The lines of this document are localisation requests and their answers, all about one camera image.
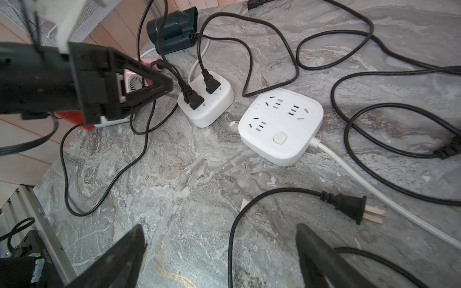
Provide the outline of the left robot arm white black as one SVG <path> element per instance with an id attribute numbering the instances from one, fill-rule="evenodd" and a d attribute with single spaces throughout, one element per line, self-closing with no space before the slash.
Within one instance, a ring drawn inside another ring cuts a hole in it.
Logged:
<path id="1" fill-rule="evenodd" d="M 23 119 L 81 111 L 86 125 L 120 120 L 173 90 L 171 78 L 122 52 L 85 43 L 69 53 L 1 43 L 1 113 Z"/>

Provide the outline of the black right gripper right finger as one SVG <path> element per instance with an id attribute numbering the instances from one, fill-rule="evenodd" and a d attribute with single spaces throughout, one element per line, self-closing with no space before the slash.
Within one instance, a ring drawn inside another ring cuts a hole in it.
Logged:
<path id="1" fill-rule="evenodd" d="M 375 286 L 307 225 L 297 225 L 295 240 L 301 274 L 307 288 L 327 288 L 329 283 L 335 288 L 373 288 Z"/>

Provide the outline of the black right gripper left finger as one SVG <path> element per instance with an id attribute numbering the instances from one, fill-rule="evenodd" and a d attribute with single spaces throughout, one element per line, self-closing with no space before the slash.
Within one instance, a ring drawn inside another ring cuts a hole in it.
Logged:
<path id="1" fill-rule="evenodd" d="M 144 230 L 140 224 L 137 224 L 67 286 L 69 288 L 135 288 L 145 252 Z"/>

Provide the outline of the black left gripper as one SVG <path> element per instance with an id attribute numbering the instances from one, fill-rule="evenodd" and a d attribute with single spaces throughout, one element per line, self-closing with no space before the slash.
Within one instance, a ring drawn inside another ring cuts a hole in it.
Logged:
<path id="1" fill-rule="evenodd" d="M 102 116 L 108 121 L 124 119 L 173 90 L 172 79 L 114 48 L 71 42 L 68 52 L 86 124 L 100 124 Z M 120 82 L 124 81 L 126 70 L 148 79 L 152 85 L 128 93 L 123 103 L 120 95 L 124 84 Z"/>

